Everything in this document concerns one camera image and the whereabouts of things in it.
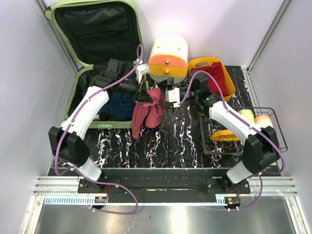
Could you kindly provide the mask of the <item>white cylindrical drawer cabinet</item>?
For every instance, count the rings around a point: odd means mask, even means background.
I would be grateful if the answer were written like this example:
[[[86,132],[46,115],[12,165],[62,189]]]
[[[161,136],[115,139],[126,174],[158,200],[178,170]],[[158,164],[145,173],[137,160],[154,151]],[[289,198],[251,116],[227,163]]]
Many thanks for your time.
[[[177,35],[164,34],[157,37],[148,59],[150,77],[157,83],[172,78],[173,83],[182,82],[188,73],[188,44]]]

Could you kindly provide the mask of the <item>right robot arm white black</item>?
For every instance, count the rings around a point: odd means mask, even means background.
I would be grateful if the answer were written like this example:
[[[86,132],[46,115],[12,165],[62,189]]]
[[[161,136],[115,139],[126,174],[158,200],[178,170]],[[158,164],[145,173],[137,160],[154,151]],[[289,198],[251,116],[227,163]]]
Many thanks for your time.
[[[270,125],[262,127],[239,114],[227,104],[222,92],[211,92],[209,81],[221,89],[210,73],[194,72],[187,87],[165,91],[162,107],[177,108],[190,100],[201,113],[222,124],[239,139],[243,145],[241,161],[230,168],[218,183],[223,191],[233,193],[243,180],[259,175],[272,163],[284,158],[275,129]]]

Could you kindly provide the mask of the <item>red garment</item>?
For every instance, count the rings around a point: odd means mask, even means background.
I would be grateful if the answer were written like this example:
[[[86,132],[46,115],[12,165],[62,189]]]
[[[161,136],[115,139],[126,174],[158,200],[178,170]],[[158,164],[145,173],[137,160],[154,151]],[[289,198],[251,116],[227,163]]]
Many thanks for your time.
[[[221,62],[213,62],[212,64],[209,64],[203,67],[194,67],[191,69],[191,72],[197,71],[197,70],[206,71],[210,75],[212,75],[213,78],[216,80],[217,84],[219,85],[223,96],[227,97],[229,95],[229,91],[225,83],[225,76],[224,76]]]

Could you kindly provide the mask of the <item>orange plastic basket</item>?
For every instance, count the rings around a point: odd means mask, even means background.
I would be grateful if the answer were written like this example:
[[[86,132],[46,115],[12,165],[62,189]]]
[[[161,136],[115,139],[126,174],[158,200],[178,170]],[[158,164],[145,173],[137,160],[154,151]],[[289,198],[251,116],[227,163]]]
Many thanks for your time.
[[[193,59],[188,63],[188,69],[189,73],[201,70],[212,75],[219,85],[226,102],[229,102],[235,93],[235,86],[232,79],[230,78],[225,66],[218,58],[205,57]]]

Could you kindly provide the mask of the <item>green hard-shell suitcase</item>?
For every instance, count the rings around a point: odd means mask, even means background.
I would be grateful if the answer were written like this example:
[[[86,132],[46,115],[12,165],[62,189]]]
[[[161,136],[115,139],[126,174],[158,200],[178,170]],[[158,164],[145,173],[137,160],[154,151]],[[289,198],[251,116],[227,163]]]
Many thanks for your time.
[[[54,25],[73,60],[81,66],[75,76],[65,120],[82,101],[91,79],[103,73],[111,59],[131,67],[138,59],[143,62],[136,4],[132,0],[60,0],[45,10],[45,16]],[[100,120],[101,109],[89,128],[131,128],[131,120]]]

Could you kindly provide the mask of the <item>navy blue garment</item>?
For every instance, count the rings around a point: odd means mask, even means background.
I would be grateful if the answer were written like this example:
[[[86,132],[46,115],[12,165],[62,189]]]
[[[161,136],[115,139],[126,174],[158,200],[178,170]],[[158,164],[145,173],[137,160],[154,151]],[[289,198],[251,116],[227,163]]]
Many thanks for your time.
[[[103,105],[99,118],[102,121],[130,121],[132,120],[136,103],[129,94],[115,93]]]

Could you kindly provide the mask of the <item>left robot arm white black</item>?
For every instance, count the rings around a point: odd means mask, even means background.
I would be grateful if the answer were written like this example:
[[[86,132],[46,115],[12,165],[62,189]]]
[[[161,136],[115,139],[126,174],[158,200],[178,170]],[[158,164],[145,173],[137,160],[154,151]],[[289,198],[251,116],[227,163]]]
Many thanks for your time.
[[[114,93],[126,93],[135,102],[152,101],[146,87],[145,76],[150,72],[148,64],[137,60],[135,66],[111,59],[103,73],[91,79],[86,94],[72,114],[59,126],[48,132],[55,163],[62,160],[70,169],[79,172],[94,193],[105,188],[102,171],[90,159],[90,149],[85,144],[85,134],[100,109]]]

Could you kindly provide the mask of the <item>pink garment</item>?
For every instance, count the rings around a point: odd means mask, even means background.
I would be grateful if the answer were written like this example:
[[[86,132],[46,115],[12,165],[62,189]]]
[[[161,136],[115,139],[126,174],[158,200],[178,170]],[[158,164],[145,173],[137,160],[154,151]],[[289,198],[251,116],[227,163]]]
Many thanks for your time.
[[[161,117],[165,113],[165,109],[158,104],[164,104],[165,98],[159,87],[148,91],[151,96],[152,103],[137,103],[134,108],[132,117],[132,137],[138,139],[140,129],[145,123],[148,128],[156,128],[160,122]]]

